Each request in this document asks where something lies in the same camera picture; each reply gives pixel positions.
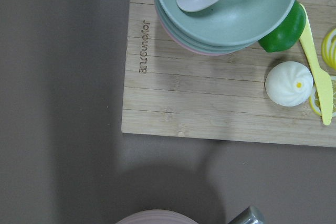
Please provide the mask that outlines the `green lime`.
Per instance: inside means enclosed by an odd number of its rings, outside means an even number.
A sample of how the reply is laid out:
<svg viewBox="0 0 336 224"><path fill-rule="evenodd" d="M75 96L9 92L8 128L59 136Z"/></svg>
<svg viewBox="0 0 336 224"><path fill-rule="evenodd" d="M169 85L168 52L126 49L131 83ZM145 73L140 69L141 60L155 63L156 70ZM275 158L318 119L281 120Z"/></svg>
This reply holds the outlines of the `green lime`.
<svg viewBox="0 0 336 224"><path fill-rule="evenodd" d="M290 49L300 38L306 25L306 12L295 0L290 12L282 23L258 42L266 52Z"/></svg>

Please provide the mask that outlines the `pink ribbed bowl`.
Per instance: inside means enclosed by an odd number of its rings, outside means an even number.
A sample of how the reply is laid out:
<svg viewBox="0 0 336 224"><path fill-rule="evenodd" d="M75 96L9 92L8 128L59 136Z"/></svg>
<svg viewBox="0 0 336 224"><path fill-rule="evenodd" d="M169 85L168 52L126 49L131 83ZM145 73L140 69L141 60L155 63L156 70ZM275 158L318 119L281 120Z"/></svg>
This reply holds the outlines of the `pink ribbed bowl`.
<svg viewBox="0 0 336 224"><path fill-rule="evenodd" d="M135 214L129 215L122 220L118 221L117 224L197 224L196 221L191 218L182 215L177 212L169 210L145 210L137 212Z"/></svg>

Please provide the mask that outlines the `white steamed bun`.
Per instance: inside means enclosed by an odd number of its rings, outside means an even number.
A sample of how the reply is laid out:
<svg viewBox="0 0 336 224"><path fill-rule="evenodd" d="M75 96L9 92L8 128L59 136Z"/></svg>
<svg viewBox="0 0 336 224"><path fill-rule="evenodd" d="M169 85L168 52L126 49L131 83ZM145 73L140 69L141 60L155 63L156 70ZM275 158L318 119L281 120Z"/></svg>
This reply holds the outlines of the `white steamed bun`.
<svg viewBox="0 0 336 224"><path fill-rule="evenodd" d="M269 98L281 106L297 106L311 94L313 77L309 69L295 61L286 61L270 70L265 80Z"/></svg>

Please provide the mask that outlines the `yellow plastic knife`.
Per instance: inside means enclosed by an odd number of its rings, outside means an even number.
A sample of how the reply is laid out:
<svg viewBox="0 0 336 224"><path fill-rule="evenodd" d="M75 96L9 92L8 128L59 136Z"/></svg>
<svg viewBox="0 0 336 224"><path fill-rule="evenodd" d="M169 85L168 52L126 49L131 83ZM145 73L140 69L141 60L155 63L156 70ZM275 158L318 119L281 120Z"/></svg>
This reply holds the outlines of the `yellow plastic knife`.
<svg viewBox="0 0 336 224"><path fill-rule="evenodd" d="M299 38L303 51L306 55L311 73L316 85L317 94L320 101L320 110L322 122L324 125L330 125L333 112L333 88L330 75L324 71L318 62L317 52L315 49L309 18L305 7L299 3L304 10L306 24Z"/></svg>

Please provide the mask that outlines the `stacked green bowls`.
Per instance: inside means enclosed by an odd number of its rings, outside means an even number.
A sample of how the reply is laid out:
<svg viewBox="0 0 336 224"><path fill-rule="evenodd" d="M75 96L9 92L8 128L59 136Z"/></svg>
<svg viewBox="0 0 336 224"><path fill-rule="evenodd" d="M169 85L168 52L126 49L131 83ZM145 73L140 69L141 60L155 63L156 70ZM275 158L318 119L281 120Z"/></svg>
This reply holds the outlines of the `stacked green bowls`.
<svg viewBox="0 0 336 224"><path fill-rule="evenodd" d="M176 0L154 0L166 32L184 48L204 55L241 50L276 29L295 0L220 0L199 12L182 11Z"/></svg>

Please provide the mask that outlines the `lemon half slice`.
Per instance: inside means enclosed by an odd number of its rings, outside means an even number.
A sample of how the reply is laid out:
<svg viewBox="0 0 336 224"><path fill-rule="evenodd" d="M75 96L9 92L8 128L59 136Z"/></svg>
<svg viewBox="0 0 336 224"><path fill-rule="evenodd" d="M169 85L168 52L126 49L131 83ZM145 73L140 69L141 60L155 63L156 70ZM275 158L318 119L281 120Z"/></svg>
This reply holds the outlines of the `lemon half slice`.
<svg viewBox="0 0 336 224"><path fill-rule="evenodd" d="M336 77L335 76L331 76L331 82L332 82L332 87L333 87L333 111L332 111L332 117L335 117L336 115L336 109L335 109L335 103L336 103L336 92L335 92L335 81L336 81ZM316 90L316 85L314 84L311 90L311 95L309 97L309 103L310 106L312 108L312 110L314 111L314 113L316 113L317 115L321 116L321 110L320 110L320 102L319 102L319 97L317 94L317 90Z"/></svg>

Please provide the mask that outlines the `bamboo cutting board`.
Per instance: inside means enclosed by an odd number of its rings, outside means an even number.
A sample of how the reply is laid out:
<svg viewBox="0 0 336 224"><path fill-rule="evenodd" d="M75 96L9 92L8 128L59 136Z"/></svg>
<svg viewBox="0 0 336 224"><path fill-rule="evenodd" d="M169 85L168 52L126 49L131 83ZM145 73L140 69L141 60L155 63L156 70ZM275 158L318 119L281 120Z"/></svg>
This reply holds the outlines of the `bamboo cutting board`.
<svg viewBox="0 0 336 224"><path fill-rule="evenodd" d="M121 130L334 147L335 124L325 126L309 103L284 107L267 97L266 75L283 61L307 62L299 44L272 54L258 44L195 54L168 36L153 0L130 0Z"/></svg>

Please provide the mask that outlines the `metal ice scoop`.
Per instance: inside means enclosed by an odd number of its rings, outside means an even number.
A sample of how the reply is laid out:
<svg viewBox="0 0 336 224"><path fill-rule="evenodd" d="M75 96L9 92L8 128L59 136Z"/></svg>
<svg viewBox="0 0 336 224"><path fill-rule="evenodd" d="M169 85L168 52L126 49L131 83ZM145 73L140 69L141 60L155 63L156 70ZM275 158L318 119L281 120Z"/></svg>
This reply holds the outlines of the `metal ice scoop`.
<svg viewBox="0 0 336 224"><path fill-rule="evenodd" d="M265 224L265 217L261 211L255 206L247 207L237 217L229 222L229 224Z"/></svg>

